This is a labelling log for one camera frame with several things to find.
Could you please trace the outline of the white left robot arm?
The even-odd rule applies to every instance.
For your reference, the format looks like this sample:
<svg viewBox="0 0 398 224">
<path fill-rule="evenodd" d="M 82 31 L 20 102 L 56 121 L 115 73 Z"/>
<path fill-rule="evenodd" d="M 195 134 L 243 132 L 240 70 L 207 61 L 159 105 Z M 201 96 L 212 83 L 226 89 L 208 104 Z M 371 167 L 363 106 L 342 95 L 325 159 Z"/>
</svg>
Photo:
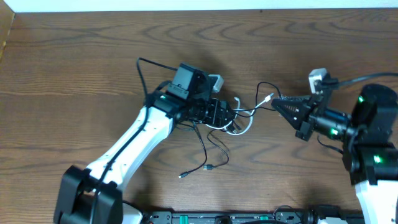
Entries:
<svg viewBox="0 0 398 224">
<path fill-rule="evenodd" d="M 223 83 L 220 75 L 181 63 L 173 80 L 146 95 L 135 122 L 107 152 L 85 169 L 71 166 L 64 173 L 53 222 L 140 223 L 143 213 L 123 201 L 131 177 L 178 123 L 192 121 L 214 128 L 232 123 L 230 105 L 212 96 Z"/>
</svg>

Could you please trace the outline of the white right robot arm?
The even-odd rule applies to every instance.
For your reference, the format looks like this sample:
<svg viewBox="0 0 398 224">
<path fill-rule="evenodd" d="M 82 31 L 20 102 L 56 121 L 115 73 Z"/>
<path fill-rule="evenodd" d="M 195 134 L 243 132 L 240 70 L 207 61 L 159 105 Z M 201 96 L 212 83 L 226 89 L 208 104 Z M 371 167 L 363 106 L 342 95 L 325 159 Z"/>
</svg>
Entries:
<svg viewBox="0 0 398 224">
<path fill-rule="evenodd" d="M 353 112 L 329 108 L 332 87 L 309 97 L 272 100 L 272 107 L 308 141 L 314 132 L 341 141 L 342 161 L 355 187 L 365 223 L 397 223 L 397 149 L 390 141 L 397 93 L 379 84 L 363 86 Z"/>
</svg>

